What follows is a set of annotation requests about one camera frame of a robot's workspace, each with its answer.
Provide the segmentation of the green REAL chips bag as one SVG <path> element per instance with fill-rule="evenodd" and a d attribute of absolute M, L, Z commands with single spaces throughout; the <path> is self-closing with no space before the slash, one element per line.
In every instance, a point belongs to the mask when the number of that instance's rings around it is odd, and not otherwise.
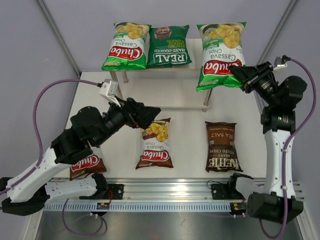
<path fill-rule="evenodd" d="M 146 67 L 173 68 L 192 63 L 186 41 L 189 28 L 189 25 L 150 28 Z"/>

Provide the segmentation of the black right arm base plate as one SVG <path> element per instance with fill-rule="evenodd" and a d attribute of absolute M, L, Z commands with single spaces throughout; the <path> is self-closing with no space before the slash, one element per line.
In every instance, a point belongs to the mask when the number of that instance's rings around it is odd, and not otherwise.
<path fill-rule="evenodd" d="M 246 198 L 236 190 L 235 186 L 228 182 L 218 182 L 208 180 L 207 187 L 211 191 L 213 200 L 240 200 L 244 201 Z"/>

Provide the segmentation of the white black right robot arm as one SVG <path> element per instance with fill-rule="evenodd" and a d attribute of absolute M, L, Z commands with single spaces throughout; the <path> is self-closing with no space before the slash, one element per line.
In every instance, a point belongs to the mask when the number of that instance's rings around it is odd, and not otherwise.
<path fill-rule="evenodd" d="M 267 102 L 260 116 L 266 143 L 266 177 L 263 189 L 253 185 L 251 177 L 236 174 L 227 185 L 232 198 L 247 199 L 250 217 L 286 224 L 304 210 L 296 199 L 292 180 L 292 146 L 296 131 L 296 105 L 307 89 L 307 83 L 292 75 L 278 83 L 273 66 L 265 62 L 257 66 L 230 66 L 229 70 L 243 84 L 242 91 L 257 92 Z"/>

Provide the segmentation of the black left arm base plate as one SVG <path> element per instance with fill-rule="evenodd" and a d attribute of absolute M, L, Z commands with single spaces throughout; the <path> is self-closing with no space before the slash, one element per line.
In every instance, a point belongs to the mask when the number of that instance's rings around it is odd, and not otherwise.
<path fill-rule="evenodd" d="M 112 183 L 108 185 L 108 190 L 103 194 L 94 194 L 92 196 L 80 196 L 81 200 L 122 200 L 124 195 L 124 184 Z"/>

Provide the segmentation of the brown Chuba barbeque bag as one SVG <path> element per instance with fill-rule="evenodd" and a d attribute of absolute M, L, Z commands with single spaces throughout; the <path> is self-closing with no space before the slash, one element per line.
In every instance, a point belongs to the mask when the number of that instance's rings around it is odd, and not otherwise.
<path fill-rule="evenodd" d="M 69 168 L 69 180 L 75 180 L 88 174 L 106 173 L 104 155 L 99 147 L 92 148 L 93 153 Z"/>
<path fill-rule="evenodd" d="M 146 167 L 173 168 L 169 128 L 171 118 L 154 120 L 141 131 L 140 156 L 135 169 Z"/>

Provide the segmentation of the green Chuba cassava chips bag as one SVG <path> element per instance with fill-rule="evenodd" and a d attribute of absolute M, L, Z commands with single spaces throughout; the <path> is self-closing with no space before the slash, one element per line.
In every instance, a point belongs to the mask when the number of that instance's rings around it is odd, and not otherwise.
<path fill-rule="evenodd" d="M 102 71 L 145 70 L 145 43 L 151 25 L 133 22 L 114 23 L 114 34 Z"/>

